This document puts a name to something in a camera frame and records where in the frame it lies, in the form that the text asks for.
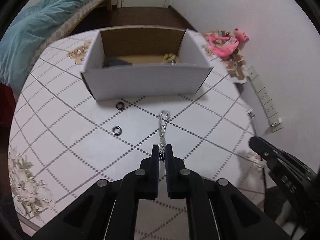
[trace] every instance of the bed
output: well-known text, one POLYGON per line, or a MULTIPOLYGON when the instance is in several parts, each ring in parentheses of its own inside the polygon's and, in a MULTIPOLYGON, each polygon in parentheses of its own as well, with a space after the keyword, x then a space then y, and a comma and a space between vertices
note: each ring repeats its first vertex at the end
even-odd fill
POLYGON ((0 83, 18 96, 44 49, 68 36, 103 1, 40 0, 27 4, 0 41, 0 83))

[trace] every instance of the silver screw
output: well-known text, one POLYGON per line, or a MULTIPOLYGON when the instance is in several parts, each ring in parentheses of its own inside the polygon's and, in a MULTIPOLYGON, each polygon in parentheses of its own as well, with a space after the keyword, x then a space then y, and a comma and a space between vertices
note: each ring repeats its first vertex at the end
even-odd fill
POLYGON ((99 179, 98 181, 97 181, 97 185, 99 186, 99 187, 104 187, 104 186, 106 186, 108 184, 108 181, 106 180, 106 179, 99 179))
POLYGON ((228 185, 228 181, 226 179, 218 179, 218 183, 221 185, 221 186, 226 186, 228 185))
POLYGON ((146 171, 144 169, 138 169, 138 170, 136 170, 135 173, 138 176, 142 176, 142 175, 146 174, 146 171))
POLYGON ((253 118, 254 118, 254 113, 253 113, 253 112, 250 112, 250 113, 249 113, 249 117, 250 117, 251 119, 253 119, 253 118))
POLYGON ((190 170, 188 170, 188 169, 182 169, 182 170, 180 170, 180 173, 181 173, 182 175, 189 175, 189 174, 190 174, 190 170))

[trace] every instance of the screw head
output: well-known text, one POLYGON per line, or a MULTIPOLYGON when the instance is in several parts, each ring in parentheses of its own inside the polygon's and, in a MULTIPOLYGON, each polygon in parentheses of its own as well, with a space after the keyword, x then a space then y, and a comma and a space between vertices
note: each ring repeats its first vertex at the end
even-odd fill
POLYGON ((228 185, 229 181, 227 181, 226 179, 222 178, 222 179, 218 179, 218 183, 221 186, 226 186, 226 185, 228 185))
POLYGON ((108 181, 107 181, 106 179, 99 179, 99 180, 97 181, 97 185, 98 185, 99 187, 104 187, 104 186, 108 185, 108 181))
POLYGON ((146 171, 144 169, 138 169, 138 170, 136 170, 135 173, 138 176, 142 176, 142 175, 146 174, 146 171))
POLYGON ((189 175, 189 174, 190 174, 190 170, 188 170, 188 169, 182 169, 182 170, 180 170, 180 173, 181 173, 182 175, 189 175))

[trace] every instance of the stuffed animal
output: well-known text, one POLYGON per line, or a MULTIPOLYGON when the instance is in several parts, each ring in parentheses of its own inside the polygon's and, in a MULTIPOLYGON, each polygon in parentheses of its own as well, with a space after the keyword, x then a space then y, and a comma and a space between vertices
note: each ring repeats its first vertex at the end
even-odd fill
POLYGON ((210 45, 210 49, 219 57, 222 59, 226 59, 229 57, 238 47, 240 42, 247 42, 249 40, 249 37, 245 35, 245 33, 238 28, 235 28, 233 31, 234 36, 218 36, 216 33, 207 35, 206 39, 210 45), (214 44, 215 41, 225 41, 226 42, 219 46, 217 44, 214 44))

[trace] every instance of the red object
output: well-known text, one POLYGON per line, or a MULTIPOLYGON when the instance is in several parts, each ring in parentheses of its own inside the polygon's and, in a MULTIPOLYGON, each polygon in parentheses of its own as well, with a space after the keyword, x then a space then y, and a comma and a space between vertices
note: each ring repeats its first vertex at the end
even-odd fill
POLYGON ((16 108, 12 89, 0 84, 0 125, 11 127, 11 122, 16 108))

